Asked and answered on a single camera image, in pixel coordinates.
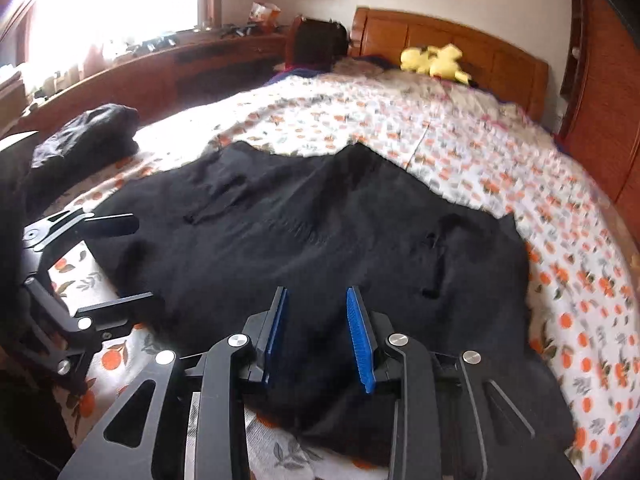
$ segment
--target wooden headboard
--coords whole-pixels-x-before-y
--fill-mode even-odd
[[[396,10],[359,7],[351,25],[350,56],[382,56],[400,64],[409,46],[455,44],[460,66],[481,89],[515,102],[539,121],[545,108],[548,65],[511,43],[459,23]]]

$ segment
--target yellow plush toy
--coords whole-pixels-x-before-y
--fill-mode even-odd
[[[462,51],[450,43],[443,48],[428,46],[426,51],[411,47],[400,56],[400,68],[408,72],[428,73],[431,77],[456,80],[468,85],[471,76],[462,72],[457,63],[461,57]]]

